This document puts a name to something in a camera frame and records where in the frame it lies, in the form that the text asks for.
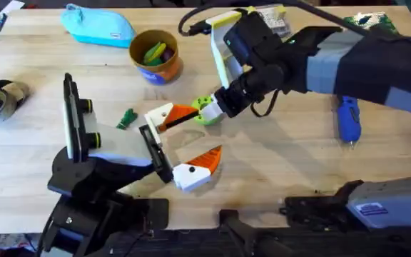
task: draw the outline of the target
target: blue pencil case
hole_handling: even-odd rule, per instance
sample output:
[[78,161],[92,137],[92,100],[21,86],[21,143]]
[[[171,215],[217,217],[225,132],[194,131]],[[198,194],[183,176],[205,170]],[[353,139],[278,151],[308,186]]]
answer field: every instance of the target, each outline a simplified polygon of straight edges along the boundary
[[114,11],[66,5],[61,23],[77,41],[128,48],[136,35],[130,23]]

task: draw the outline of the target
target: orange and blue cup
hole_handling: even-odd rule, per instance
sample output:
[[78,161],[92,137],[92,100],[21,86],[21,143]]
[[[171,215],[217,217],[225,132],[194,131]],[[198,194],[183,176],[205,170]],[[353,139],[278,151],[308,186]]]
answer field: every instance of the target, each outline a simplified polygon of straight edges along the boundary
[[[162,64],[147,66],[143,64],[143,56],[158,42],[163,42],[172,49],[172,57]],[[142,76],[155,85],[164,85],[180,71],[181,61],[178,58],[177,40],[172,34],[162,30],[148,30],[138,34],[129,46],[129,56]]]

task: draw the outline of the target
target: wooden table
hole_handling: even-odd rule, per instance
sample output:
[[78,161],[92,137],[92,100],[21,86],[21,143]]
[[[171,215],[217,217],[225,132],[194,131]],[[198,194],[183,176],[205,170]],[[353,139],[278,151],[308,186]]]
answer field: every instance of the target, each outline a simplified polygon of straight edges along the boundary
[[[329,7],[338,16],[384,11],[402,34],[411,35],[405,7]],[[184,68],[166,86],[146,82],[127,49],[81,44],[59,21],[62,10],[11,13],[0,35],[0,79],[23,81],[32,97],[0,124],[0,233],[40,232],[59,195],[47,190],[51,163],[64,147],[61,117],[64,73],[82,97],[93,99],[98,120],[116,125],[127,108],[143,114],[166,102],[190,104],[219,86],[207,36],[182,37],[177,24],[188,9],[117,9],[136,31],[164,29],[178,40]],[[224,12],[214,9],[195,17]],[[288,8],[293,31],[330,25]],[[264,109],[267,103],[261,104]],[[337,140],[331,96],[280,96],[269,117],[246,111],[205,128],[189,121],[163,135],[173,160],[187,161],[218,144],[222,161],[213,181],[183,193],[156,175],[124,188],[134,196],[170,200],[169,228],[214,228],[221,208],[237,208],[254,226],[286,226],[277,213],[286,196],[334,193],[347,181],[384,181],[411,176],[411,114],[360,102],[362,136],[354,150]],[[138,119],[131,128],[143,124]]]

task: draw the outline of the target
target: black cable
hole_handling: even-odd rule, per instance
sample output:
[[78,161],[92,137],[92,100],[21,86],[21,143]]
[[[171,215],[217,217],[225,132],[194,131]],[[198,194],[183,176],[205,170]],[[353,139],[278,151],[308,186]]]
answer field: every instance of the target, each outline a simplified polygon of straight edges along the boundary
[[37,252],[37,248],[34,247],[33,241],[31,240],[31,238],[28,236],[27,233],[24,233],[23,236],[25,237],[25,239],[28,241],[30,247],[33,249],[33,252]]
[[139,236],[136,237],[136,239],[134,239],[133,243],[131,243],[131,245],[129,246],[128,250],[126,251],[125,255],[123,257],[128,257],[128,255],[131,253],[131,250],[133,250],[133,247],[135,246],[135,244],[142,238],[143,235],[145,235],[145,232],[142,232],[139,234]]
[[275,102],[277,101],[277,96],[278,96],[278,93],[280,92],[280,89],[276,89],[275,91],[274,91],[274,94],[272,95],[272,99],[270,100],[270,103],[269,103],[269,107],[268,107],[268,109],[265,111],[265,113],[264,114],[259,114],[256,110],[255,110],[255,107],[254,107],[254,104],[255,103],[251,103],[251,105],[250,105],[250,110],[253,112],[253,114],[255,114],[255,116],[257,116],[258,118],[261,118],[261,117],[264,117],[264,116],[267,116],[267,115],[269,115],[270,114],[270,112],[272,112],[272,109],[274,109],[274,105],[275,105]]
[[42,230],[41,237],[39,238],[39,243],[37,244],[37,251],[34,254],[35,257],[41,257],[42,251],[44,249],[44,238],[46,237],[47,231],[50,228],[50,225],[53,221],[53,215],[54,215],[55,209],[58,206],[58,203],[60,202],[60,200],[58,200],[58,202],[56,202],[56,205],[55,205],[53,211],[50,213],[50,216],[47,219],[46,225],[44,226],[44,229]]
[[351,24],[350,22],[347,22],[336,15],[330,14],[326,11],[323,11],[321,9],[318,9],[314,6],[311,6],[303,1],[298,1],[298,0],[276,0],[274,2],[278,2],[281,4],[289,4],[291,6],[298,7],[299,9],[302,9],[306,12],[310,12],[311,14],[314,14],[320,18],[323,18],[327,21],[331,21],[339,26],[343,26],[351,31],[354,31],[358,33],[361,36],[367,36],[370,32],[367,29],[364,29],[361,26]]
[[[197,27],[199,27],[199,23],[203,22],[200,21],[195,25],[192,25],[192,28],[188,31],[183,30],[183,25],[184,23],[189,20],[192,16],[195,14],[198,14],[202,11],[205,11],[207,9],[217,7],[219,4],[221,6],[230,6],[231,4],[234,4],[236,2],[239,2],[240,0],[227,0],[227,1],[213,1],[210,2],[209,4],[205,4],[203,6],[199,6],[191,11],[189,11],[187,14],[185,14],[182,19],[178,23],[178,33],[180,33],[182,36],[194,36],[195,34],[199,33],[199,31],[195,31]],[[343,19],[337,17],[336,15],[330,14],[326,11],[320,10],[314,6],[311,6],[303,1],[298,1],[298,0],[263,0],[263,1],[256,1],[255,4],[287,4],[291,6],[298,7],[299,9],[302,9],[306,12],[309,12],[311,14],[314,14],[316,16],[319,16],[325,20],[331,21],[337,25],[343,26],[351,31],[354,31],[355,33],[358,33],[359,35],[362,36],[367,36],[370,32],[358,25],[351,24],[349,22],[344,21]]]

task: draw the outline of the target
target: blue marker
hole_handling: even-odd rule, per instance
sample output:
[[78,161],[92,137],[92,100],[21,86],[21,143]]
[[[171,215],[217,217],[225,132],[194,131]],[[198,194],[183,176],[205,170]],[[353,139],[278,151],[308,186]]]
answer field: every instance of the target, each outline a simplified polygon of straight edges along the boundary
[[361,137],[360,110],[357,99],[349,96],[338,96],[338,127],[342,141],[353,148]]

